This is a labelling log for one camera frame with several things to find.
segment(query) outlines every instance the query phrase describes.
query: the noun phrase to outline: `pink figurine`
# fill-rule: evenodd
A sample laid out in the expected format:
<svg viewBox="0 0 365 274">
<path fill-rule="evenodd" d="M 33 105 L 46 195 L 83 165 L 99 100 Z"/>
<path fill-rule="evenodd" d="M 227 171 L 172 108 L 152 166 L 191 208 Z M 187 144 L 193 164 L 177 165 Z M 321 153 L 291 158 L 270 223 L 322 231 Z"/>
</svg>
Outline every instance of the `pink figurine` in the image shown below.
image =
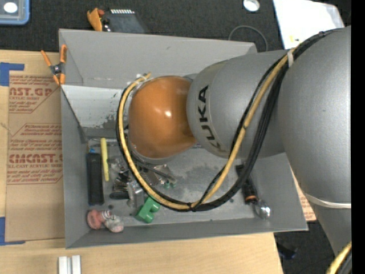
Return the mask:
<svg viewBox="0 0 365 274">
<path fill-rule="evenodd" d="M 101 229 L 102 225 L 111 232 L 121 232 L 124 224 L 119 216 L 112 214 L 109 210 L 90 210 L 87 214 L 87 224 L 92 229 Z"/>
</svg>

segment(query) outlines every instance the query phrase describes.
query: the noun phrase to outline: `wooden surface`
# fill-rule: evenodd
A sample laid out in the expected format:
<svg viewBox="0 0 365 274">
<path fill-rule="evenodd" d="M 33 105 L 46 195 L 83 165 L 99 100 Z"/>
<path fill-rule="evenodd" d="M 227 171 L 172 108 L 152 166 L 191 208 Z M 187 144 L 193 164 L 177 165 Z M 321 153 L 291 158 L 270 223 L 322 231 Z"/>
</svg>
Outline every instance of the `wooden surface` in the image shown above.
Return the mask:
<svg viewBox="0 0 365 274">
<path fill-rule="evenodd" d="M 0 216 L 5 215 L 9 88 L 0 86 Z"/>
<path fill-rule="evenodd" d="M 0 217 L 5 213 L 8 88 L 0 87 Z M 274 235 L 65 249 L 64 239 L 0 246 L 0 273 L 57 273 L 59 256 L 81 255 L 83 274 L 283 274 Z"/>
</svg>

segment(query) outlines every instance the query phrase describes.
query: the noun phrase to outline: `metal screw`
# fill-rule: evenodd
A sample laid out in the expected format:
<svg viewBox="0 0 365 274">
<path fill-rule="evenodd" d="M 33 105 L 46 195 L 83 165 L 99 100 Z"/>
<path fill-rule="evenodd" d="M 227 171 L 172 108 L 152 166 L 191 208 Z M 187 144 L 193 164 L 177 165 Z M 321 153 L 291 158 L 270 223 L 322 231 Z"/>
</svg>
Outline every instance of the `metal screw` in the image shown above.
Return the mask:
<svg viewBox="0 0 365 274">
<path fill-rule="evenodd" d="M 254 204 L 256 214 L 262 219 L 268 219 L 271 215 L 271 209 L 264 200 L 259 200 Z"/>
</svg>

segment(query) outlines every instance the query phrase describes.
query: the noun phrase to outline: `yellow pencil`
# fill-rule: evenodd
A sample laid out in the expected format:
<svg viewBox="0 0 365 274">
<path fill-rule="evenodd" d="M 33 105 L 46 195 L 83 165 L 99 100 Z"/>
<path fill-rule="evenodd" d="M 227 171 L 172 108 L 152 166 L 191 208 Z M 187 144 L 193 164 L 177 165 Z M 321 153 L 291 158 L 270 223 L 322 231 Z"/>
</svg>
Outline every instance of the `yellow pencil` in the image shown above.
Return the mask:
<svg viewBox="0 0 365 274">
<path fill-rule="evenodd" d="M 100 149 L 102 151 L 102 161 L 103 161 L 103 170 L 105 181 L 109 181 L 109 167 L 108 167 L 108 149 L 107 149 L 107 140 L 105 138 L 100 139 Z"/>
</svg>

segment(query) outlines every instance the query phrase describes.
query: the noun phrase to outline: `black carpet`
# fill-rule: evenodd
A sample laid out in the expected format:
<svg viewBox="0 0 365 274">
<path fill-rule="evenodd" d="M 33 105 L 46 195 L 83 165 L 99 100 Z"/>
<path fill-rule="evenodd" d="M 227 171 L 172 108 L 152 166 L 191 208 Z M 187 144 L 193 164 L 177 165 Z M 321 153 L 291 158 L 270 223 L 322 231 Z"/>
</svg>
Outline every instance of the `black carpet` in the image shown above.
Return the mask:
<svg viewBox="0 0 365 274">
<path fill-rule="evenodd" d="M 351 0 L 316 1 L 336 5 L 344 23 L 351 23 Z M 227 39 L 236 26 L 248 25 L 263 33 L 269 50 L 282 49 L 273 2 L 259 2 L 261 8 L 253 14 L 242 9 L 242 0 L 31 0 L 27 25 L 0 26 L 0 49 L 58 51 L 58 29 L 91 30 L 86 12 L 95 7 L 137 11 L 151 33 L 160 35 Z M 237 30 L 232 39 L 254 42 L 258 51 L 265 49 L 263 39 L 249 29 Z M 317 222 L 309 225 L 309 231 L 275 236 L 279 243 L 298 248 L 294 258 L 282 259 L 285 274 L 324 274 L 334 258 Z"/>
</svg>

